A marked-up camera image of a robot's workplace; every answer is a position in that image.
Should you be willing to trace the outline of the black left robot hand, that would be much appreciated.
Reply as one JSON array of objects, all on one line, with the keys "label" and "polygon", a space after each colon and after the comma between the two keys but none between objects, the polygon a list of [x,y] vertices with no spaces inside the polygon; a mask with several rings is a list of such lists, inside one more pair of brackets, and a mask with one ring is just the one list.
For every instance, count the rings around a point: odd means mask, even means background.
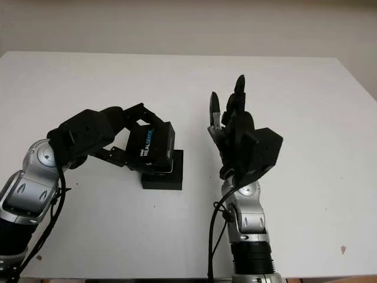
[{"label": "black left robot hand", "polygon": [[[130,108],[123,110],[121,107],[109,107],[101,111],[110,121],[113,128],[114,136],[123,129],[131,131],[133,128],[140,127],[139,120],[153,126],[160,126],[164,122],[157,117],[152,111],[148,110],[143,103],[139,103]],[[90,156],[114,164],[119,167],[128,166],[129,158],[126,156],[125,150],[113,147],[111,150],[100,148]]]}]

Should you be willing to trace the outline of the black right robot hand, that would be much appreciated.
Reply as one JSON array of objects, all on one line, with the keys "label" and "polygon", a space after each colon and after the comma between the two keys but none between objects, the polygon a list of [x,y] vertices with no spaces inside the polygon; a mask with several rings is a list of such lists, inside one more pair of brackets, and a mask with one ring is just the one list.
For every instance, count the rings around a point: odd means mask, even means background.
[{"label": "black right robot hand", "polygon": [[236,81],[223,113],[220,111],[218,95],[212,92],[210,96],[210,125],[207,129],[220,153],[223,165],[219,175],[223,180],[242,171],[243,167],[238,160],[242,140],[248,132],[254,130],[253,119],[245,110],[245,84],[242,74]]}]

